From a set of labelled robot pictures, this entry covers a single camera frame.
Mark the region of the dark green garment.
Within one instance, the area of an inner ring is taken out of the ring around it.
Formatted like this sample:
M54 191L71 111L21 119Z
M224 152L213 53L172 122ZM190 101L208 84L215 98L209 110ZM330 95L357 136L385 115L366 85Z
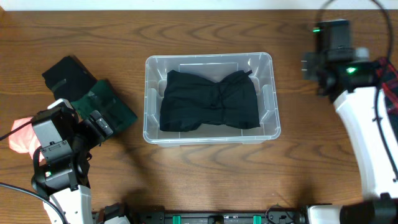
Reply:
M136 119L136 114L113 92L107 80L99 80L77 101L71 102L82 119L88 119L98 111L111 126L113 135L125 131Z

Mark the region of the pink garment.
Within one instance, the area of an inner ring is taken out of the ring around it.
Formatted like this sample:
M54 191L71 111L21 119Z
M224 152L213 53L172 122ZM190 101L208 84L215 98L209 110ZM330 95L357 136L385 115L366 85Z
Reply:
M41 146L31 124L10 135L8 140L9 147L13 151L19 154L29 154L31 158L33 158L36 149Z

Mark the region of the large black garment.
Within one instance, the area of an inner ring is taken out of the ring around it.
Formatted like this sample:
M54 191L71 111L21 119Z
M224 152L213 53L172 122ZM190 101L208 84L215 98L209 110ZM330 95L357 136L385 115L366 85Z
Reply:
M213 82L175 70L167 74L160 107L160 130L189 132L203 124L238 129L260 126L252 71L239 70Z

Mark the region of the red navy plaid garment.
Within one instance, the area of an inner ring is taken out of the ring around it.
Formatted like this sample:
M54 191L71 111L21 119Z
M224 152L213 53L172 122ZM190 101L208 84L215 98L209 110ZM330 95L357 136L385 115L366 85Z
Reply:
M390 122L397 125L397 69L386 57L379 58L376 64L376 74L381 79L385 95L386 111Z

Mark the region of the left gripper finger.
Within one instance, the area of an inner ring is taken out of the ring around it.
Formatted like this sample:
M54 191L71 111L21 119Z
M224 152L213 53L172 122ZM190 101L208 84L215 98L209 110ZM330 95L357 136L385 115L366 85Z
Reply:
M97 119L96 124L99 126L104 137L110 137L113 134L111 126L104 118Z
M99 123L102 121L102 115L98 110L94 110L90 113L90 119L95 123Z

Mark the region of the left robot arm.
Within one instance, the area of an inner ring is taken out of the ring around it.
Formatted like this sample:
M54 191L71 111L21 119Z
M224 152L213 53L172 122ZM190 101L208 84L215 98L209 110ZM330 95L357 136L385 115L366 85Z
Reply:
M90 150L113 134L109 122L97 110L80 121L66 106L41 111L31 121L40 143L33 155L32 186L55 207L47 212L50 221L93 223Z

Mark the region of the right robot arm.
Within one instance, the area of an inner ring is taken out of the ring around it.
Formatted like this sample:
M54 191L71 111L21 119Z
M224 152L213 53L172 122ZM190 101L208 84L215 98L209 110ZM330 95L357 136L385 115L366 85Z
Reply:
M363 202L309 205L302 223L397 223L397 98L395 68L369 60L351 45L347 20L317 22L315 51L303 58L303 75L318 83L342 120L358 163Z

